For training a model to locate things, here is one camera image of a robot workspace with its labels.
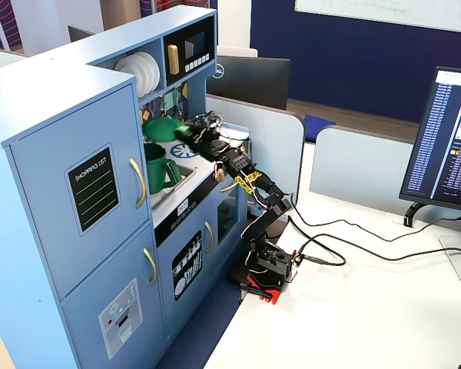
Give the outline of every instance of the oven window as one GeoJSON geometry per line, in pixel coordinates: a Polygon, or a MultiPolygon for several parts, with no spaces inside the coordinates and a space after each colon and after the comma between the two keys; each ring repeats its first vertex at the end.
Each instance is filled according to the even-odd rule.
{"type": "Polygon", "coordinates": [[[186,60],[195,55],[205,53],[205,32],[200,32],[197,35],[191,36],[184,42],[184,49],[186,51],[186,60]]]}
{"type": "Polygon", "coordinates": [[[237,212],[237,188],[234,188],[217,210],[219,243],[237,223],[237,212]]]}

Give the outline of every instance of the chalkboard label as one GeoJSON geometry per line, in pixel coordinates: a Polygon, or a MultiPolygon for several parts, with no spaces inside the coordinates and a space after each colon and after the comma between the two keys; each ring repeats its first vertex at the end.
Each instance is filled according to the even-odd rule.
{"type": "Polygon", "coordinates": [[[201,231],[198,231],[172,261],[174,299],[176,301],[179,300],[191,282],[194,281],[202,267],[201,231]]]}
{"type": "Polygon", "coordinates": [[[89,229],[119,202],[109,148],[71,170],[68,179],[82,231],[89,229]]]}

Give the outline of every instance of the whiteboard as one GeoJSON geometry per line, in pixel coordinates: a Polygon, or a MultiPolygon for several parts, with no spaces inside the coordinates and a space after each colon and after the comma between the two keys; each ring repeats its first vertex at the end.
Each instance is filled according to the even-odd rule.
{"type": "Polygon", "coordinates": [[[295,10],[461,32],[461,0],[296,0],[295,10]]]}

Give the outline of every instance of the oven door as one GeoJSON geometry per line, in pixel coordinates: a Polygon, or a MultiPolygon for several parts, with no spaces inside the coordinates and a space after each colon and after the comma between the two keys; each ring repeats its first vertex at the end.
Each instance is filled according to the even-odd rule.
{"type": "Polygon", "coordinates": [[[167,86],[215,59],[215,19],[205,18],[164,37],[167,86]]]}

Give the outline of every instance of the yellow bracket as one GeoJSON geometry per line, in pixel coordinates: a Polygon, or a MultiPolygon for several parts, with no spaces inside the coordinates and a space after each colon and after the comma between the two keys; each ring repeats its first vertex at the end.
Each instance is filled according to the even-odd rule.
{"type": "Polygon", "coordinates": [[[248,193],[248,194],[252,194],[253,193],[253,188],[249,187],[247,185],[247,183],[244,181],[243,178],[239,177],[239,176],[236,176],[236,182],[242,187],[244,188],[244,190],[248,193]]]}
{"type": "MultiPolygon", "coordinates": [[[[254,171],[253,173],[251,173],[250,175],[247,176],[249,178],[249,180],[251,182],[254,182],[256,181],[256,179],[258,177],[261,177],[261,173],[259,171],[254,171]]],[[[242,187],[244,188],[244,190],[248,193],[248,194],[252,194],[253,193],[253,188],[251,188],[249,186],[249,184],[241,177],[241,176],[236,176],[236,182],[242,187]]]]}
{"type": "Polygon", "coordinates": [[[251,180],[251,182],[256,181],[258,177],[261,177],[261,173],[259,171],[255,171],[251,173],[250,175],[248,175],[248,178],[251,180]]]}

